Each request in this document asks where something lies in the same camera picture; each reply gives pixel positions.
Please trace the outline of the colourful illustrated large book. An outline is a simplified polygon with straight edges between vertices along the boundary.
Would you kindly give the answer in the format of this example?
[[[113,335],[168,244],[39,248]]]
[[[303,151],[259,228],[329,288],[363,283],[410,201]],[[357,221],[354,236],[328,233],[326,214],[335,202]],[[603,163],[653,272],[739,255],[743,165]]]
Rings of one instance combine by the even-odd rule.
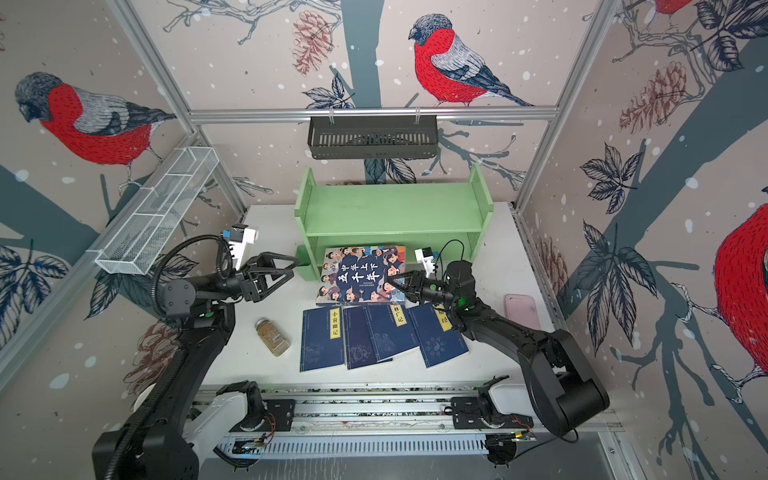
[[[405,295],[389,278],[405,272],[404,246],[329,248],[321,257],[320,282],[315,303],[403,303]]]

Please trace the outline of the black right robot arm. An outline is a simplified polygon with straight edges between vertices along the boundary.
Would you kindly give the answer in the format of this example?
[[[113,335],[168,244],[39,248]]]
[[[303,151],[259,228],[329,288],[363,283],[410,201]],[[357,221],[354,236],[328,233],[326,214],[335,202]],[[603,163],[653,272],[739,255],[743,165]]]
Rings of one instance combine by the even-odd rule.
[[[514,360],[533,411],[550,433],[562,437],[609,408],[609,394],[573,336],[563,329],[533,329],[497,313],[477,295],[470,262],[449,263],[438,280],[410,271],[389,274],[386,281],[413,303],[442,305],[454,330]]]

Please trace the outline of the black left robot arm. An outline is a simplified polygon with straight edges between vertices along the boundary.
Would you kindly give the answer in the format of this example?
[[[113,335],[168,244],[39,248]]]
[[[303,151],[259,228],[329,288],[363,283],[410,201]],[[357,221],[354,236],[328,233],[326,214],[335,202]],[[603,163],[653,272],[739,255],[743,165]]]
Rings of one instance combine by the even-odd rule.
[[[195,243],[217,245],[212,274],[164,283],[166,265]],[[209,453],[236,425],[277,427],[254,381],[218,390],[215,401],[193,421],[187,416],[214,360],[228,344],[239,300],[258,303],[294,276],[298,258],[263,252],[236,266],[226,239],[206,234],[167,252],[151,280],[155,312],[178,328],[176,350],[147,397],[117,431],[102,434],[92,450],[98,479],[195,479]]]

